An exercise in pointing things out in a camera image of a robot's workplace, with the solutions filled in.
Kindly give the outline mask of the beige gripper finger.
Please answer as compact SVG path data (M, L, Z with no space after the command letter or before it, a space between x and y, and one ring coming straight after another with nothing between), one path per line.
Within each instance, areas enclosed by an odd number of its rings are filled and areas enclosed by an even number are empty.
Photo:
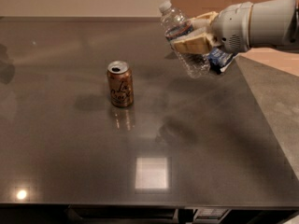
M183 54L208 54L221 42L214 35L197 35L189 38L178 38L171 42L172 48Z
M194 29L199 29L202 27L208 27L214 21L214 19L218 16L218 12L211 11L197 17L193 17L190 19L190 22Z

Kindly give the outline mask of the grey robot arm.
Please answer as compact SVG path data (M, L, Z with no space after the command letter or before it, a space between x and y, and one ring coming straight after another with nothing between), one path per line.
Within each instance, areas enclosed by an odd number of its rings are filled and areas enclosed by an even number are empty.
M296 0L271 0L231 5L219 13L192 19L194 31L171 42L180 53L206 54L213 48L227 53L270 48L299 51L299 13Z

